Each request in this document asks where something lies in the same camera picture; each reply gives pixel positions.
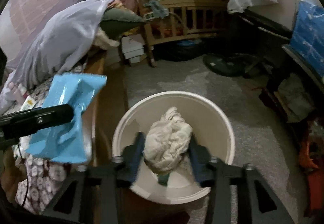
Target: white cloth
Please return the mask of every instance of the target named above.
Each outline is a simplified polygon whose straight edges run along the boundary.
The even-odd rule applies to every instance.
[[[156,174],[166,174],[181,162],[181,155],[189,146],[192,127],[171,107],[155,122],[146,137],[144,158]]]

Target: metal screw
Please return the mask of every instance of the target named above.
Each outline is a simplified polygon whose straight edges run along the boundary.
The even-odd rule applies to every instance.
[[[122,156],[114,156],[114,157],[112,158],[112,161],[113,161],[114,163],[122,163],[122,162],[124,162],[124,159],[123,159]]]
[[[37,123],[38,123],[38,124],[41,124],[42,122],[43,122],[43,117],[38,117],[38,118],[37,118]]]
[[[210,163],[217,163],[217,162],[218,162],[218,157],[216,157],[216,156],[211,156],[209,162],[210,162]]]
[[[252,170],[254,170],[254,167],[251,164],[246,164],[245,169],[248,171],[252,171]]]

